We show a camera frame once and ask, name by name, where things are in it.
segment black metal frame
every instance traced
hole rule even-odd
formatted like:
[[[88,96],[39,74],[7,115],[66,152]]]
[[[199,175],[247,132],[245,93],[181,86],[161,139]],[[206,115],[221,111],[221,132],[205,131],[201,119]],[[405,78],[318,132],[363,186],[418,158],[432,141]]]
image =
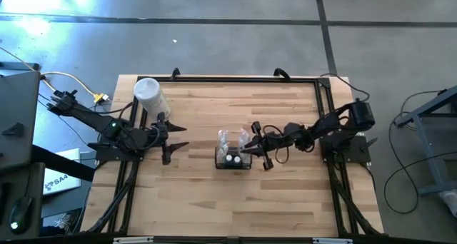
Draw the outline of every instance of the black metal frame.
[[[156,76],[156,77],[150,77],[150,76],[139,76],[137,78],[137,81],[140,81],[141,79],[144,78],[154,78],[158,82],[209,82],[209,83],[278,83],[278,82],[283,82],[283,83],[309,83],[312,84],[314,87],[315,95],[316,95],[316,101],[317,101],[317,106],[318,106],[318,113],[319,116],[322,117],[325,115],[324,111],[324,105],[323,105],[323,100],[322,100],[322,95],[321,95],[321,87],[325,88],[325,93],[326,93],[326,100],[328,102],[328,108],[330,111],[334,110],[334,104],[333,104],[333,96],[331,94],[331,86],[330,86],[330,81],[328,78],[292,78],[287,75],[287,73],[284,72],[286,76],[283,76],[283,78],[275,78],[275,77],[202,77],[202,76],[182,76],[180,74],[174,74],[174,77],[170,76]],[[136,115],[137,115],[137,110],[138,110],[138,105],[139,101],[138,99],[134,98],[133,100],[133,108],[131,110],[130,114],[130,124],[133,125]],[[146,125],[146,119],[147,119],[147,112],[146,110],[142,110],[141,112],[141,120],[140,120],[140,128],[145,127]],[[121,162],[121,167],[119,168],[119,174],[118,174],[118,181],[116,183],[116,190],[115,190],[115,196],[123,187],[123,181],[124,181],[124,175],[126,173],[126,165],[128,162]],[[328,172],[329,175],[331,173],[331,170],[334,170],[333,164],[332,163],[327,163],[328,166]],[[340,163],[340,172],[341,172],[341,177],[342,177],[342,184],[344,189],[348,192],[348,196],[351,197],[351,189],[349,186],[349,179],[348,179],[348,174],[346,170],[346,164],[344,161]],[[132,170],[135,170],[133,173],[135,174],[135,179],[136,180],[136,174],[138,170],[138,163],[134,164],[132,166]],[[129,192],[127,193],[127,202],[126,206],[124,209],[124,216],[122,220],[121,227],[119,229],[120,232],[122,233],[127,233],[128,227],[129,227],[129,219],[130,219],[130,213],[131,213],[131,207],[133,203],[133,196],[134,196],[134,191],[135,191],[135,185],[133,184],[132,187],[130,188]],[[347,231],[344,227],[343,224],[343,214],[341,212],[341,204],[339,201],[338,197],[338,192],[336,191],[335,184],[332,183],[331,181],[331,192],[332,192],[332,197],[333,197],[333,208],[335,211],[335,217],[336,217],[336,224],[338,228],[338,234],[341,236],[343,234],[346,234]],[[358,233],[358,226],[356,219],[352,213],[351,210],[349,210],[349,218],[351,222],[351,232],[352,233]],[[108,227],[108,232],[114,232],[115,231],[115,224],[116,224],[116,218],[117,218],[117,209],[116,212],[112,215],[110,221],[109,221],[109,227]]]

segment wooden table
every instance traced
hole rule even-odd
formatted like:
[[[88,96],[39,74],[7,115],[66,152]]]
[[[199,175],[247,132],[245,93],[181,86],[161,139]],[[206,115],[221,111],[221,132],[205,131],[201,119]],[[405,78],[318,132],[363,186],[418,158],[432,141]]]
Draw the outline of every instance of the wooden table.
[[[137,75],[119,76],[112,109],[132,101],[136,79]],[[331,78],[331,86],[336,108],[353,100],[350,88],[337,78]],[[236,146],[237,132],[244,128],[252,136],[254,121],[281,129],[288,122],[313,124],[318,113],[311,84],[161,83],[161,87],[171,104],[170,122],[188,129],[170,133],[169,143],[190,144],[175,151],[169,166],[161,164],[160,149],[147,153],[136,181],[129,235],[338,235],[328,171],[321,162],[318,142],[312,153],[291,148],[288,163],[274,161],[274,169],[268,172],[263,170],[261,158],[255,158],[248,171],[214,167],[220,129],[232,132],[229,140]],[[136,126],[140,115],[138,112]],[[281,150],[279,159],[284,156]],[[119,162],[108,162],[97,170],[82,230],[92,226],[111,202],[118,170]],[[348,175],[354,202],[374,228],[383,232],[370,175],[358,164],[348,164]],[[344,205],[342,211],[347,219]]]

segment gray floor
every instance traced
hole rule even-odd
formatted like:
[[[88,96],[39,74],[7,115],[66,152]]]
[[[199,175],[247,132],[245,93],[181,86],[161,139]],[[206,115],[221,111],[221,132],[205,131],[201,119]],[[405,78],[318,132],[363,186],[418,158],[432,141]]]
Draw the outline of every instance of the gray floor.
[[[5,13],[41,13],[118,17],[202,19],[318,19],[316,0],[4,0]],[[329,20],[455,21],[454,0],[324,0]],[[383,184],[399,167],[388,146],[388,125],[403,100],[412,93],[456,84],[457,29],[349,28],[329,29],[336,67],[359,88],[371,93],[376,125],[367,135],[379,137],[371,148],[378,204],[389,235],[457,240],[457,218],[436,196],[421,198],[409,215],[389,210]],[[316,76],[328,72],[319,26],[227,26],[157,24],[73,24],[1,21],[1,46],[43,71],[65,71],[93,90],[111,94],[122,73],[271,75],[281,67],[291,75]],[[0,61],[8,60],[0,54]],[[81,91],[71,79],[53,77],[59,89]],[[40,86],[45,96],[51,94]],[[413,99],[408,109],[432,98]],[[96,134],[67,119],[86,141]],[[39,106],[34,143],[51,151],[87,148],[63,122]],[[393,131],[394,145],[405,163],[424,154],[413,132]],[[411,169],[419,185],[430,183],[426,165]],[[413,204],[413,190],[405,176],[387,191],[392,204],[404,210]]]

